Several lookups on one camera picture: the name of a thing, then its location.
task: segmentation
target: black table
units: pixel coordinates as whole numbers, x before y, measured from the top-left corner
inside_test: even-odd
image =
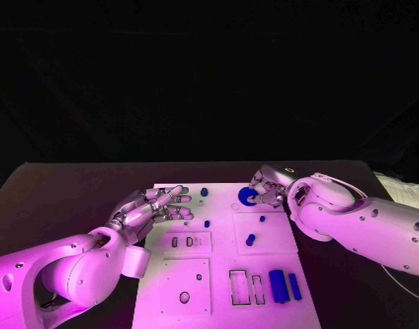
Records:
[[[321,172],[390,199],[361,161],[23,164],[0,190],[0,256],[88,233],[135,189],[165,182],[249,182],[262,164]],[[335,241],[312,240],[293,225],[292,230],[322,327],[419,328],[419,300],[380,265]],[[419,293],[419,277],[391,272]],[[59,328],[129,328],[137,283],[121,277],[108,299]]]

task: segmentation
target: robotic hand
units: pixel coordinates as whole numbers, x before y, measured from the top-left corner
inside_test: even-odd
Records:
[[[116,205],[104,227],[0,257],[0,328],[55,328],[111,294],[119,275],[142,278],[150,251],[132,246],[154,223],[191,220],[187,188],[135,191]],[[60,296],[42,307],[33,283]]]
[[[265,193],[253,187],[262,183]],[[289,168],[263,165],[239,193],[246,206],[279,206],[288,200],[290,220],[318,241],[335,239],[354,253],[419,276],[419,210],[367,197],[326,175],[305,177]]]

